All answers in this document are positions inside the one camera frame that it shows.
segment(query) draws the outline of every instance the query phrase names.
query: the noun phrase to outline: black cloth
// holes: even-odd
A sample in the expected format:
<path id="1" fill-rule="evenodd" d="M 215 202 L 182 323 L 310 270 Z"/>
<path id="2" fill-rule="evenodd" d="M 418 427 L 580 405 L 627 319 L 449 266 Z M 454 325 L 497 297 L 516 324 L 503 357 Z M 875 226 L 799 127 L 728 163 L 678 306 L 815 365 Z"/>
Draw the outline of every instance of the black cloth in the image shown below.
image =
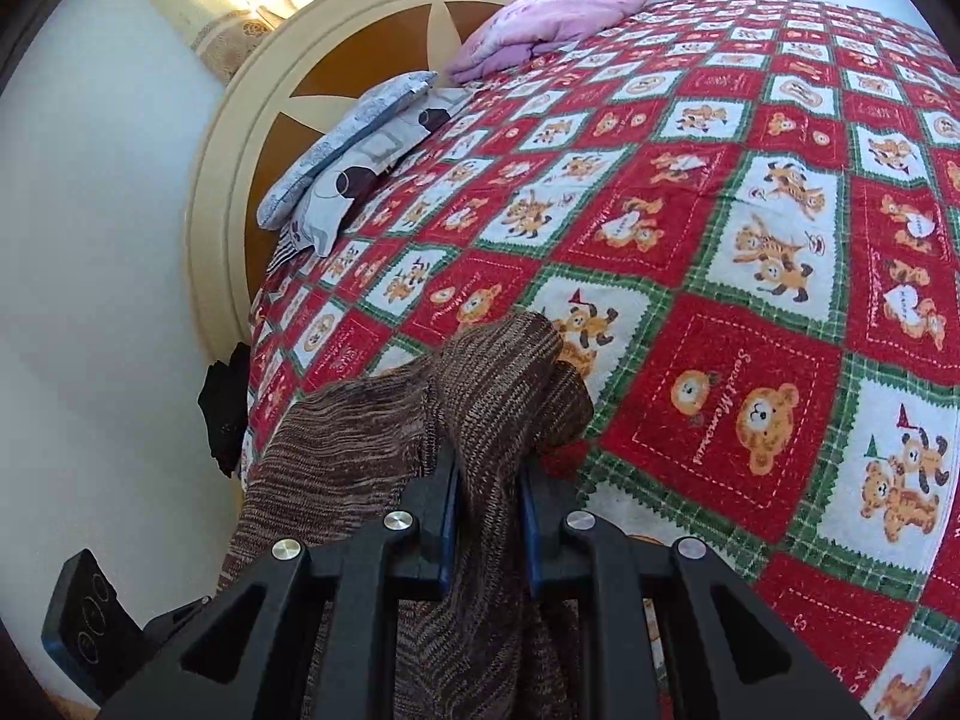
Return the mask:
<path id="1" fill-rule="evenodd" d="M 210 454 L 224 476 L 229 476 L 240 461 L 244 432 L 247 430 L 247 386 L 250 381 L 250 347 L 237 343 L 225 365 L 221 361 L 206 370 L 206 380 L 197 398 L 206 422 Z"/>

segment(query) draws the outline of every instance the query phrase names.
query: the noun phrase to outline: silver bolt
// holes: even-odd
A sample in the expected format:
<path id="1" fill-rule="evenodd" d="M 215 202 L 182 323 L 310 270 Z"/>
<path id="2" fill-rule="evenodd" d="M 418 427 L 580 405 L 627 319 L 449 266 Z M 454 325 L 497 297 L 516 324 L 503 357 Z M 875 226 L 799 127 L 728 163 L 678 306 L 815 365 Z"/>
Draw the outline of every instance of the silver bolt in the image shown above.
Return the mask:
<path id="1" fill-rule="evenodd" d="M 597 524 L 597 518 L 590 512 L 570 512 L 566 516 L 566 523 L 575 531 L 589 531 Z"/>
<path id="2" fill-rule="evenodd" d="M 392 531 L 405 531 L 414 524 L 414 515 L 410 512 L 390 512 L 383 518 L 383 524 Z"/>
<path id="3" fill-rule="evenodd" d="M 707 544 L 704 544 L 699 538 L 682 538 L 677 544 L 677 552 L 690 560 L 699 560 L 707 554 Z"/>
<path id="4" fill-rule="evenodd" d="M 277 560 L 293 560 L 294 557 L 299 555 L 300 550 L 301 546 L 296 538 L 282 538 L 274 544 L 271 552 L 274 553 Z"/>

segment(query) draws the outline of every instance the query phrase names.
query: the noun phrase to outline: pink blanket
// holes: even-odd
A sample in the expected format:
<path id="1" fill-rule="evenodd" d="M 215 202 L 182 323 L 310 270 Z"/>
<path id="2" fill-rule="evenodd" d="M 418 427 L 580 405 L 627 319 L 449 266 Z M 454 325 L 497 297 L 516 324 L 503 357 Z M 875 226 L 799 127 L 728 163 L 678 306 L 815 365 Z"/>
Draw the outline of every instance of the pink blanket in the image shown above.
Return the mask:
<path id="1" fill-rule="evenodd" d="M 457 83 L 520 65 L 632 16 L 647 0 L 514 0 L 467 38 L 448 74 Z"/>

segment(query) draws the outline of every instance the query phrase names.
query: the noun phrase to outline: headboard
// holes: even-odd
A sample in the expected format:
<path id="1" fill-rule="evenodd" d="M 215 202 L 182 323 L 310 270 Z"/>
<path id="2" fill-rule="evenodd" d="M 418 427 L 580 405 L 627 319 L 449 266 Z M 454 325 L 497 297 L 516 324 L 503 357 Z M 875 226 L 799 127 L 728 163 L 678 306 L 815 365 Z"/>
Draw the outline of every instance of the headboard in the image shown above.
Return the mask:
<path id="1" fill-rule="evenodd" d="M 210 357 L 250 340 L 251 299 L 277 240 L 254 213 L 272 183 L 359 95 L 400 73 L 441 71 L 509 1 L 316 0 L 246 61 L 200 144 L 186 212 L 191 301 Z"/>

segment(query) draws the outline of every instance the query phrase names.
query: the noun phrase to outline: red checkered blanket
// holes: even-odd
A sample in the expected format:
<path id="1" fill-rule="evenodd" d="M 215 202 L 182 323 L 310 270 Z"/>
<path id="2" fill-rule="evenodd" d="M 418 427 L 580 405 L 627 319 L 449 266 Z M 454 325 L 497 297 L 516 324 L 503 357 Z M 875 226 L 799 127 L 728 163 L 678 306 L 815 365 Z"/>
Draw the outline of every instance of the red checkered blanket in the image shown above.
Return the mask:
<path id="1" fill-rule="evenodd" d="M 542 312 L 584 505 L 707 541 L 906 717 L 960 637 L 955 73 L 875 13 L 689 0 L 496 76 L 264 285 L 248 483 L 297 398 Z"/>

